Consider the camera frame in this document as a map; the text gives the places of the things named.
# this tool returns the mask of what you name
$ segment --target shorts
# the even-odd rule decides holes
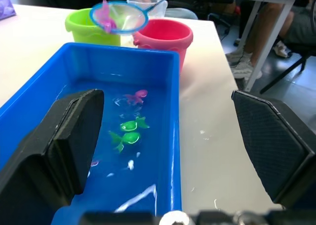
[[[304,7],[296,6],[291,11],[294,12],[293,22],[285,35],[284,43],[316,45],[316,35],[312,30],[310,11]]]

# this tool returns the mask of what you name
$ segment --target floor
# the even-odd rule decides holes
[[[237,37],[238,27],[233,26],[228,36],[222,40],[225,53],[236,49],[233,43]],[[298,59],[297,54],[289,59],[281,59],[271,51],[262,69],[263,76],[255,82],[251,92],[258,93]],[[298,74],[299,69],[292,71],[262,96],[285,102],[316,133],[316,57],[309,58],[301,74]]]

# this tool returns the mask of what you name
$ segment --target clear plastic cup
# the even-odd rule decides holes
[[[147,8],[153,6],[160,0],[127,0],[127,3],[132,3],[139,6],[141,9],[146,10]],[[152,11],[148,13],[150,19],[163,18],[167,10],[168,2],[164,1],[158,6],[156,6]]]

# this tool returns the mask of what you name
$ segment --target toy fish tail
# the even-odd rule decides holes
[[[146,118],[146,117],[140,118],[140,117],[137,116],[137,117],[136,117],[137,126],[143,128],[143,129],[150,128],[149,125],[147,125],[147,124],[145,123],[145,118]]]
[[[124,145],[123,145],[123,142],[121,141],[120,144],[115,147],[114,149],[117,149],[119,153],[121,153],[124,149]]]
[[[117,134],[115,134],[114,132],[109,131],[109,134],[112,138],[112,143],[119,143],[122,141],[122,138],[118,136]]]

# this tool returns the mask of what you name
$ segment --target pink toy fish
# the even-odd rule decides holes
[[[124,95],[127,98],[127,102],[128,103],[132,103],[133,105],[136,105],[137,103],[143,104],[144,101],[142,100],[142,98],[145,98],[148,94],[147,90],[139,90],[137,92],[135,92],[135,95]]]
[[[110,8],[106,0],[103,0],[102,7],[95,10],[94,15],[96,21],[103,26],[105,32],[110,33],[112,29],[116,29],[117,25],[115,21],[110,18]]]

